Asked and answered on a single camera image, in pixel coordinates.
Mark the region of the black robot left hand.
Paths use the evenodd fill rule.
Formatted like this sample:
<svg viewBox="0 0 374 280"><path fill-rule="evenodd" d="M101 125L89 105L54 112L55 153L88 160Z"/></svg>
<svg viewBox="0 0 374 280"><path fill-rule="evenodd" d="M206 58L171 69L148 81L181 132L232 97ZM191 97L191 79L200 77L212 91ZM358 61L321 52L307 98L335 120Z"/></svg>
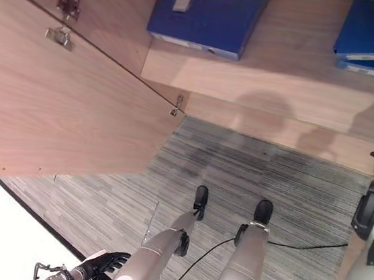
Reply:
<svg viewBox="0 0 374 280"><path fill-rule="evenodd" d="M79 268L84 272L85 280L91 280L101 273L112 273L116 269L121 269L130 256L131 254L127 252L107 252L103 249L86 258Z"/></svg>

